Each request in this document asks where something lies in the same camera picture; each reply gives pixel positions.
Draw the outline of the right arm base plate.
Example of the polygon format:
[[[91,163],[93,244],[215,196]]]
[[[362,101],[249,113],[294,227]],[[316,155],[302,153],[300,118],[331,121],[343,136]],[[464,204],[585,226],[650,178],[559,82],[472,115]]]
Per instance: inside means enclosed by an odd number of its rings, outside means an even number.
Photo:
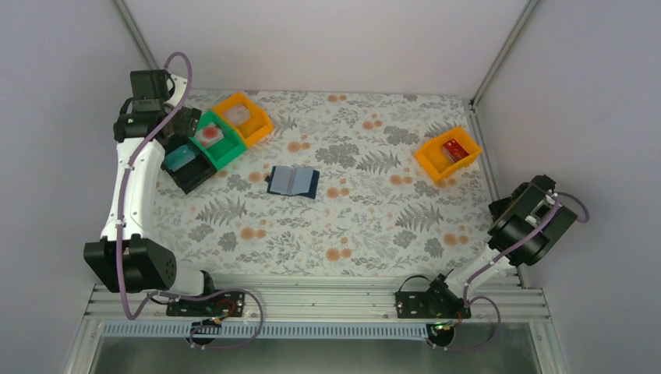
[[[453,293],[446,284],[446,276],[439,274],[432,281],[417,274],[404,279],[394,293],[394,307],[399,319],[470,319],[472,312],[464,300]],[[411,280],[423,279],[429,282],[425,291],[404,291]]]

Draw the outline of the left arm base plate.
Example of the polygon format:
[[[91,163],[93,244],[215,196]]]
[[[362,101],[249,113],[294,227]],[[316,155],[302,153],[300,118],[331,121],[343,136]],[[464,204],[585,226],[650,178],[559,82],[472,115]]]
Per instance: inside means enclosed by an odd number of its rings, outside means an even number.
[[[241,317],[246,294],[241,291],[224,292],[201,302],[179,300],[169,302],[166,315],[172,317]]]

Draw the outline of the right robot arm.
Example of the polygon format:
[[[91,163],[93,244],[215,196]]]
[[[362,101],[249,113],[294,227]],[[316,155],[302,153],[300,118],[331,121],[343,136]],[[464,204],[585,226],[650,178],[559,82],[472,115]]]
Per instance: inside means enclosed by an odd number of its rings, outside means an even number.
[[[493,224],[485,248],[449,274],[439,275],[428,293],[443,305],[466,306],[475,290],[491,278],[539,262],[578,221],[578,215],[559,200],[562,195],[551,177],[537,175],[507,198],[491,203]]]

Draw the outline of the blue leather card holder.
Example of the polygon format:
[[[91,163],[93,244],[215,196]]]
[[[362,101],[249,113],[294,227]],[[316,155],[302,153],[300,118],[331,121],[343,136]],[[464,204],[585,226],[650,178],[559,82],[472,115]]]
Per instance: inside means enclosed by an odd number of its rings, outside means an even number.
[[[320,172],[312,167],[276,165],[264,180],[269,194],[315,199]]]

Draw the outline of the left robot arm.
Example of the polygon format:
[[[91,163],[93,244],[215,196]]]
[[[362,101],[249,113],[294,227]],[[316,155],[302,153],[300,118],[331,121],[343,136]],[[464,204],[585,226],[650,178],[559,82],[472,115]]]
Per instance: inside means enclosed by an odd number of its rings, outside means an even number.
[[[188,81],[165,69],[133,71],[132,95],[113,125],[118,168],[107,222],[83,258],[114,293],[159,290],[200,296],[209,288],[202,270],[179,265],[152,220],[160,172],[185,194],[216,172],[210,157],[193,140],[201,118],[196,108],[179,104]]]

